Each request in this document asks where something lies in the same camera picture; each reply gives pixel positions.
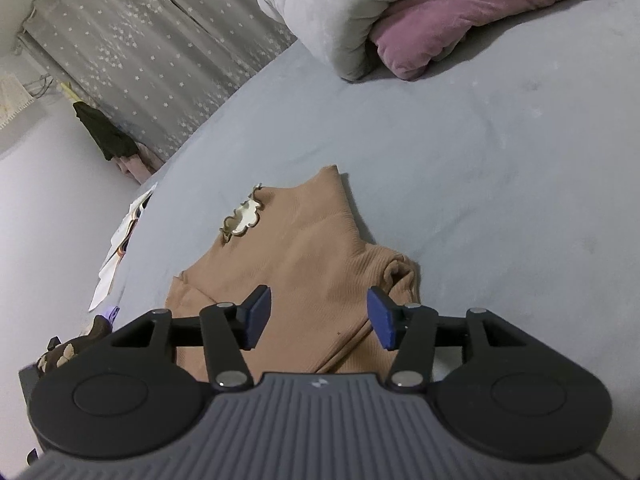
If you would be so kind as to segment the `dark green hanging garment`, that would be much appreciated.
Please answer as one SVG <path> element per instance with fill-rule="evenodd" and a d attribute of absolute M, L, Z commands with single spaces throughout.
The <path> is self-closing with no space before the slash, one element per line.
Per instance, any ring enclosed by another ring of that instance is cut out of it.
<path fill-rule="evenodd" d="M 73 109 L 106 160 L 130 158 L 139 154 L 137 144 L 117 128 L 100 110 L 76 101 Z"/>

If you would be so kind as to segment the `blue-grey bed sheet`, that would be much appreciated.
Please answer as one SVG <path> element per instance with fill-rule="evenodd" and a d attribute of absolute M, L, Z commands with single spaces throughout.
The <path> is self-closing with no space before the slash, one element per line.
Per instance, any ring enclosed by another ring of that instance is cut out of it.
<path fill-rule="evenodd" d="M 160 306 L 256 184 L 345 175 L 363 234 L 430 307 L 485 307 L 608 387 L 600 451 L 639 472 L 639 0 L 474 32 L 419 80 L 338 78 L 294 44 L 168 160 L 111 293 Z"/>

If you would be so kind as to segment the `tan ribbed knit sweater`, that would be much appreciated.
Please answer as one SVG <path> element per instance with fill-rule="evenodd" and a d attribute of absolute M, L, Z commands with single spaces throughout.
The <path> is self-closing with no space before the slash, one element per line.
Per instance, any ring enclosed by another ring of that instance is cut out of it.
<path fill-rule="evenodd" d="M 384 350 L 367 315 L 378 286 L 398 304 L 419 298 L 418 271 L 396 250 L 360 236 L 343 180 L 322 168 L 295 188 L 258 188 L 258 220 L 242 235 L 220 236 L 171 282 L 165 304 L 177 318 L 212 304 L 240 304 L 257 286 L 271 289 L 271 314 L 244 359 L 265 372 L 385 375 Z"/>

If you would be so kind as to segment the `pink cloth under garment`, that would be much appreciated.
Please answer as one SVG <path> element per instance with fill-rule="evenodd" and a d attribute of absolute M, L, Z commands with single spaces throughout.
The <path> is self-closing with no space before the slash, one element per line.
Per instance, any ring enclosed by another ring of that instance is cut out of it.
<path fill-rule="evenodd" d="M 130 157 L 115 158 L 116 165 L 123 174 L 129 174 L 139 184 L 145 183 L 164 162 L 144 144 L 137 144 L 138 152 Z"/>

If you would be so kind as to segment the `grey star-patterned curtain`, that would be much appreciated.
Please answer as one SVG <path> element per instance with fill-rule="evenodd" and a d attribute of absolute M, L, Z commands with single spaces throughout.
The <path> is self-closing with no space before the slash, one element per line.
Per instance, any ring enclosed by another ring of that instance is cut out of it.
<path fill-rule="evenodd" d="M 168 159 L 295 37 L 257 0 L 35 0 L 18 39 Z"/>

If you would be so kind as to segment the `white papers beside bed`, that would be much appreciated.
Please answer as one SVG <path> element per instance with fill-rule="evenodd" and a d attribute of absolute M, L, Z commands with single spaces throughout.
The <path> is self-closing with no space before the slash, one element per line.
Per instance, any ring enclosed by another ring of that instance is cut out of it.
<path fill-rule="evenodd" d="M 119 263 L 126 255 L 127 247 L 134 228 L 142 217 L 146 206 L 155 191 L 156 185 L 153 184 L 148 190 L 139 195 L 130 205 L 128 212 L 122 218 L 120 225 L 114 232 L 110 240 L 110 249 L 98 273 L 98 282 L 96 289 L 90 302 L 88 311 L 92 312 L 99 307 L 111 292 L 113 281 Z"/>

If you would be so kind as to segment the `floral cloth on wall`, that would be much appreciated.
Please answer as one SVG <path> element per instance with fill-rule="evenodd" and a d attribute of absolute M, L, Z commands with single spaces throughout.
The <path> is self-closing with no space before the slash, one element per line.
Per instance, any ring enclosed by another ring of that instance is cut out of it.
<path fill-rule="evenodd" d="M 0 128 L 9 125 L 35 98 L 24 88 L 13 74 L 0 77 Z"/>

